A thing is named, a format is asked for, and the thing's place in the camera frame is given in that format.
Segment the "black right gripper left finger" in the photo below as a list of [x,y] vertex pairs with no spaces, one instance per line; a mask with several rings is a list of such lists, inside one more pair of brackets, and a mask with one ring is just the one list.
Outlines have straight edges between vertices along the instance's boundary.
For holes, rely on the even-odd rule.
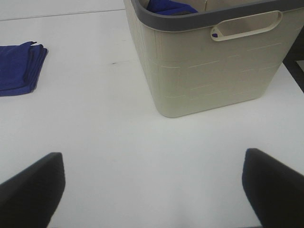
[[0,226],[46,228],[65,185],[62,153],[51,152],[0,185]]

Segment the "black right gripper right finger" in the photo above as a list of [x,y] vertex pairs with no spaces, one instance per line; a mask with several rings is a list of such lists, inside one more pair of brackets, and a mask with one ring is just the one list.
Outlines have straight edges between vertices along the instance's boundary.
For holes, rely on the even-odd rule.
[[304,226],[304,176],[267,153],[246,150],[242,172],[245,195],[264,228]]

